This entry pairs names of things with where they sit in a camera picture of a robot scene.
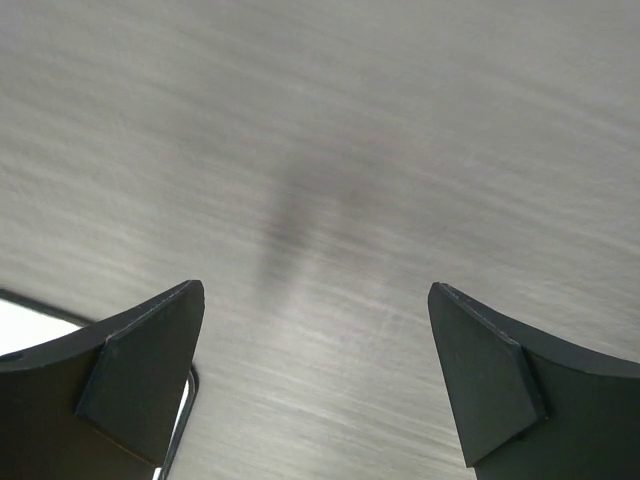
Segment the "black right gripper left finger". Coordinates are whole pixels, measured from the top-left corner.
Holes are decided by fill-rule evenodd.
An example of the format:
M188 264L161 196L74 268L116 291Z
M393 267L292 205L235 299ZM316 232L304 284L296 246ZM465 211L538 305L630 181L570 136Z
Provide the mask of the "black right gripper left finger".
M171 462L205 311L186 280L91 321L4 289L4 300L75 326L1 357L4 479L150 479Z

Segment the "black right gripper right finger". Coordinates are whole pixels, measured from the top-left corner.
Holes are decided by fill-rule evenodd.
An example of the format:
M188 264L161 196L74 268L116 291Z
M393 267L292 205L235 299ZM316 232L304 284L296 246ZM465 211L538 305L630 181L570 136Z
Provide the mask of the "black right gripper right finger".
M477 478L638 478L638 364L445 283L431 286L428 309L464 461Z

